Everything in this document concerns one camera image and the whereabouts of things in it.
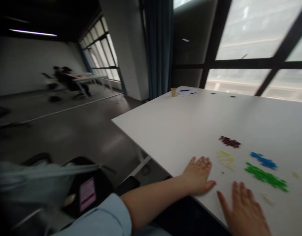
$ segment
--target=desk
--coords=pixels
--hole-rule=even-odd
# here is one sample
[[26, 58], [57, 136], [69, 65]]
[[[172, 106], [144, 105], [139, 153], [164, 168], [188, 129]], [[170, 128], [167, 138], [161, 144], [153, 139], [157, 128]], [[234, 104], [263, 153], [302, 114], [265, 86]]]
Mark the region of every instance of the desk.
[[88, 75], [88, 76], [83, 76], [83, 77], [80, 77], [80, 78], [76, 77], [76, 79], [74, 79], [74, 82], [76, 82], [76, 83], [78, 84], [79, 88], [80, 88], [81, 91], [84, 93], [84, 95], [85, 95], [86, 97], [88, 97], [88, 96], [86, 95], [84, 89], [83, 89], [82, 86], [80, 85], [80, 83], [81, 83], [81, 82], [86, 82], [86, 81], [94, 81], [94, 82], [95, 82], [96, 79], [100, 79], [100, 80], [101, 80], [101, 84], [102, 84], [102, 86], [103, 86], [104, 88], [105, 88], [105, 85], [104, 85], [102, 79], [107, 79], [107, 80], [108, 80], [109, 88], [110, 88], [111, 91], [113, 92], [113, 88], [112, 88], [112, 86], [111, 86], [111, 84], [110, 84], [110, 81], [109, 81], [107, 75]]
[[[112, 121], [173, 177], [183, 173], [192, 156], [210, 157], [209, 179], [217, 185], [195, 199], [224, 225], [216, 190], [231, 203], [232, 182], [244, 181], [261, 204], [273, 235], [302, 235], [302, 103], [198, 89], [188, 97], [166, 93]], [[240, 148], [225, 146], [221, 135], [236, 139]], [[220, 150], [232, 154], [235, 171], [218, 161]], [[262, 166], [250, 152], [272, 159], [278, 170]], [[285, 180], [289, 192], [252, 177], [245, 171], [246, 162]]]

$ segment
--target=white wall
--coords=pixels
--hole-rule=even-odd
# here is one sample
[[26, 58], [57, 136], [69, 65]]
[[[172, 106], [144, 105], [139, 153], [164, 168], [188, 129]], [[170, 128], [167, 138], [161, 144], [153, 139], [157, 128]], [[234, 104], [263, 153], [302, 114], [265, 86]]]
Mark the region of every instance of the white wall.
[[0, 37], [0, 96], [45, 89], [53, 66], [86, 72], [75, 43]]
[[127, 94], [149, 98], [148, 67], [137, 0], [100, 0]]

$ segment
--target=ceiling light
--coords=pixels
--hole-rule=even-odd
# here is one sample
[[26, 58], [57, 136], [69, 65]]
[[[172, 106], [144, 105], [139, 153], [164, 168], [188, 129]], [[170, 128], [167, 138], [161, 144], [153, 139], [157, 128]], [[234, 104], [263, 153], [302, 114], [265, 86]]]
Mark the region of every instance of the ceiling light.
[[47, 36], [57, 36], [55, 34], [47, 34], [47, 33], [39, 33], [39, 32], [32, 32], [32, 31], [24, 31], [24, 30], [18, 30], [18, 29], [9, 29], [11, 31], [20, 32], [20, 33], [30, 33], [30, 34], [40, 34], [40, 35], [47, 35]]

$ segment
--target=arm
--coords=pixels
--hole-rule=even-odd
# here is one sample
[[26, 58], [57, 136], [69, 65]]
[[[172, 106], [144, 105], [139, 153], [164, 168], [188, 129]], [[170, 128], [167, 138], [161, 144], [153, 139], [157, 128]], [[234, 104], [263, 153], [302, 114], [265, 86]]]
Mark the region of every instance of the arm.
[[212, 166], [209, 158], [201, 157], [196, 162], [195, 159], [191, 159], [182, 175], [134, 189], [120, 197], [129, 211], [133, 231], [150, 223], [177, 200], [204, 194], [216, 184], [213, 180], [207, 181]]

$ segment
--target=light blue sleeve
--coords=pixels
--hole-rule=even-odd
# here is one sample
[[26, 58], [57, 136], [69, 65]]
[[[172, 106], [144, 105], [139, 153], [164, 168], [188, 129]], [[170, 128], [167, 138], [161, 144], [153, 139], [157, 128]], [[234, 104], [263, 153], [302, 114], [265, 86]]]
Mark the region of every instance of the light blue sleeve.
[[55, 236], [131, 235], [131, 219], [123, 201], [114, 193]]

